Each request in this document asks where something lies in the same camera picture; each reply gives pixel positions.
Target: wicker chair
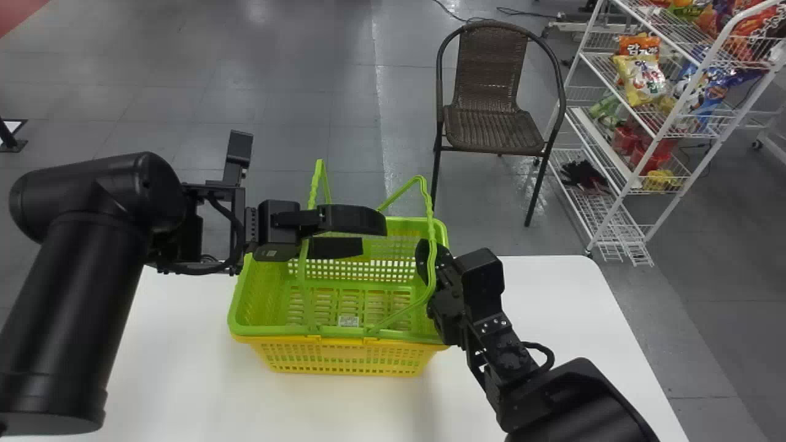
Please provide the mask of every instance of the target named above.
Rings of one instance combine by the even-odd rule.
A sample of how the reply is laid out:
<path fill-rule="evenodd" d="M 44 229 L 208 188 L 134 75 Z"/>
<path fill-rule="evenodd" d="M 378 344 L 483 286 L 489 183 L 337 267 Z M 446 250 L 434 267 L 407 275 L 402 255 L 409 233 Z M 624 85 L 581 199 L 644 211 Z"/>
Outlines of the wicker chair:
<path fill-rule="evenodd" d="M 461 35 L 453 103 L 443 106 L 443 54 Z M 533 40 L 549 56 L 556 77 L 560 107 L 548 142 L 532 116 L 519 108 L 516 94 L 527 42 Z M 559 63 L 543 40 L 524 28 L 495 20 L 476 21 L 448 35 L 437 53 L 437 132 L 434 141 L 432 203 L 436 204 L 439 158 L 443 150 L 537 157 L 538 179 L 525 226 L 530 225 L 546 163 L 565 114 L 565 90 Z M 450 145 L 443 145 L 443 136 Z"/>

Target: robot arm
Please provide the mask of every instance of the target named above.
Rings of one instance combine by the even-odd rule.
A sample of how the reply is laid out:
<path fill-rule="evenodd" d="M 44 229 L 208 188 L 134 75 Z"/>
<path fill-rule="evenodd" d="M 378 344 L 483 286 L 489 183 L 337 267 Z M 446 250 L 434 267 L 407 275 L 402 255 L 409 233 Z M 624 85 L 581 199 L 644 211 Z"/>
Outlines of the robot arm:
<path fill-rule="evenodd" d="M 427 241 L 418 244 L 415 259 L 426 281 Z M 573 359 L 552 368 L 551 350 L 519 340 L 502 310 L 502 262 L 489 249 L 453 258 L 439 245 L 435 270 L 437 286 L 426 312 L 443 342 L 466 352 L 467 366 L 509 441 L 658 440 L 589 360 Z M 528 349 L 545 354 L 546 362 L 539 366 Z"/>
<path fill-rule="evenodd" d="M 41 244 L 0 332 L 0 435 L 74 434 L 101 428 L 106 385 L 142 267 L 180 274 L 238 274 L 243 255 L 287 261 L 311 238 L 309 257 L 362 253 L 361 238 L 327 231 L 387 234 L 371 208 L 293 201 L 245 207 L 241 187 L 252 137 L 230 136 L 221 181 L 181 184 L 153 153 L 33 171 L 11 189 L 17 226 Z M 225 208 L 221 201 L 229 202 Z M 231 223 L 230 256 L 201 262 L 208 202 Z M 425 276 L 428 243 L 416 251 Z M 487 249 L 454 259 L 439 250 L 438 285 L 428 303 L 445 344 L 467 364 L 509 440 L 655 441 L 646 422 L 586 359 L 551 370 L 553 354 L 519 341 L 501 309 L 502 266 Z M 543 366 L 528 348 L 548 356 Z"/>

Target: gray floor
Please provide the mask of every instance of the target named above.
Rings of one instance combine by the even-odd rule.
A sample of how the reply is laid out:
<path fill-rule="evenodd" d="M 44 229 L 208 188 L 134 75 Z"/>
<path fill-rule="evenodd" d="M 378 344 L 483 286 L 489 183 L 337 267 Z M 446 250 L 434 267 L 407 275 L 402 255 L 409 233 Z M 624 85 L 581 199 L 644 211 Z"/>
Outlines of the gray floor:
<path fill-rule="evenodd" d="M 576 7 L 449 3 L 463 17 Z M 0 156 L 0 190 L 31 169 L 143 149 L 183 180 L 216 179 L 229 130 L 240 129 L 255 135 L 250 201 L 305 202 L 314 160 L 325 158 L 336 201 L 378 204 L 411 175 L 430 178 L 435 53 L 458 25 L 428 0 L 52 0 L 0 39 L 0 115 L 31 119 L 25 151 Z M 576 48 L 564 35 L 549 44 L 560 57 Z M 543 125 L 553 99 L 553 74 L 532 46 L 520 103 Z M 729 142 L 656 236 L 656 267 L 600 263 L 694 442 L 786 440 L 786 239 L 777 233 L 786 168 L 749 142 Z M 582 250 L 554 182 L 524 229 L 531 172 L 529 160 L 443 156 L 437 215 L 454 252 Z M 6 198 L 0 191 L 3 207 Z M 653 204 L 630 202 L 645 212 Z M 406 197 L 392 212 L 418 215 L 422 203 Z M 226 254 L 226 227 L 206 218 L 208 251 Z M 2 322 L 36 246 L 6 211 L 0 232 Z"/>

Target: red floor area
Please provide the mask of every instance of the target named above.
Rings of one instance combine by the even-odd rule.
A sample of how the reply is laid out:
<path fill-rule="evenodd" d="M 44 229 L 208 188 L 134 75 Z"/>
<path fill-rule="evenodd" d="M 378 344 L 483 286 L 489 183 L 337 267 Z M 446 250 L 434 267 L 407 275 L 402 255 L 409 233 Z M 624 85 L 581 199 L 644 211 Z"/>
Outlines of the red floor area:
<path fill-rule="evenodd" d="M 41 9 L 49 0 L 0 0 L 0 37 Z"/>

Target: green basket handle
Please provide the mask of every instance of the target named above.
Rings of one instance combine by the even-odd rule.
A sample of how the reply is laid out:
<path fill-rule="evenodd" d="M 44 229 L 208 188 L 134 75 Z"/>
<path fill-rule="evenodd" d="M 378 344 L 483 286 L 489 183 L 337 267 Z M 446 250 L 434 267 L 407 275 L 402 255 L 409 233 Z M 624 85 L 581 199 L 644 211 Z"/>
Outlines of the green basket handle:
<path fill-rule="evenodd" d="M 317 207 L 317 192 L 319 191 L 320 182 L 322 183 L 322 193 L 325 195 L 325 203 L 331 204 L 332 198 L 330 197 L 330 186 L 328 185 L 328 171 L 322 159 L 317 160 L 317 163 L 314 165 L 314 175 L 311 177 L 311 188 L 308 193 L 308 210 Z M 310 300 L 306 299 L 306 294 L 308 293 L 306 291 L 306 257 L 308 256 L 310 243 L 310 240 L 305 240 L 300 248 L 300 255 L 297 260 L 297 282 L 298 287 L 300 287 L 300 296 L 303 297 L 303 311 L 306 324 L 309 324 L 308 327 L 311 333 L 316 333 L 319 327 L 313 320 L 314 306 Z"/>
<path fill-rule="evenodd" d="M 410 313 L 412 310 L 426 304 L 428 302 L 428 298 L 434 293 L 434 288 L 436 287 L 436 271 L 434 270 L 434 265 L 437 259 L 437 241 L 436 241 L 436 229 L 434 228 L 434 211 L 432 210 L 432 197 L 428 194 L 428 185 L 426 183 L 426 178 L 423 175 L 415 175 L 409 181 L 404 184 L 400 189 L 396 190 L 384 203 L 380 204 L 376 210 L 378 212 L 382 212 L 388 206 L 393 204 L 394 201 L 398 200 L 407 190 L 412 187 L 415 182 L 420 183 L 421 195 L 423 196 L 423 200 L 426 206 L 426 225 L 428 227 L 428 284 L 426 285 L 425 293 L 422 297 L 414 300 L 409 306 L 389 315 L 385 320 L 380 321 L 373 327 L 366 327 L 367 334 L 374 334 L 379 333 L 383 327 L 393 323 L 396 319 Z M 308 197 L 308 209 L 311 210 L 316 207 L 317 203 L 317 193 L 319 190 L 319 185 L 322 184 L 322 193 L 325 195 L 325 203 L 331 204 L 332 198 L 330 196 L 330 187 L 328 184 L 328 172 L 325 168 L 325 162 L 322 160 L 317 160 L 317 163 L 314 167 L 314 175 L 311 177 L 311 188 Z M 315 322 L 313 321 L 314 317 L 314 308 L 311 305 L 311 302 L 306 302 L 306 257 L 308 256 L 308 248 L 309 248 L 309 240 L 303 241 L 303 247 L 300 248 L 300 255 L 298 256 L 298 270 L 297 270 L 297 279 L 298 279 L 298 286 L 300 287 L 301 296 L 303 296 L 303 307 L 305 312 L 305 320 L 306 324 L 309 325 L 309 330 L 312 333 L 316 333 L 318 327 L 316 326 Z"/>
<path fill-rule="evenodd" d="M 380 207 L 376 208 L 377 211 L 382 212 L 386 209 L 389 205 L 391 205 L 394 201 L 398 200 L 407 190 L 412 187 L 415 182 L 419 182 L 421 185 L 421 195 L 423 196 L 424 203 L 426 204 L 426 225 L 428 227 L 428 284 L 426 285 L 426 291 L 424 295 L 414 301 L 407 307 L 402 308 L 401 310 L 393 313 L 392 315 L 388 316 L 385 320 L 380 321 L 373 327 L 366 327 L 367 334 L 375 334 L 379 333 L 383 327 L 390 325 L 396 319 L 400 318 L 401 316 L 410 313 L 416 308 L 419 308 L 423 304 L 428 302 L 428 298 L 432 296 L 434 293 L 434 288 L 437 285 L 437 275 L 436 271 L 434 270 L 434 265 L 436 264 L 437 260 L 437 240 L 436 240 L 436 229 L 434 228 L 434 211 L 432 210 L 432 197 L 428 194 L 428 185 L 426 183 L 426 178 L 423 175 L 415 175 L 414 177 L 410 178 L 409 181 L 406 182 L 404 186 L 400 189 L 396 190 L 384 203 L 380 204 Z"/>

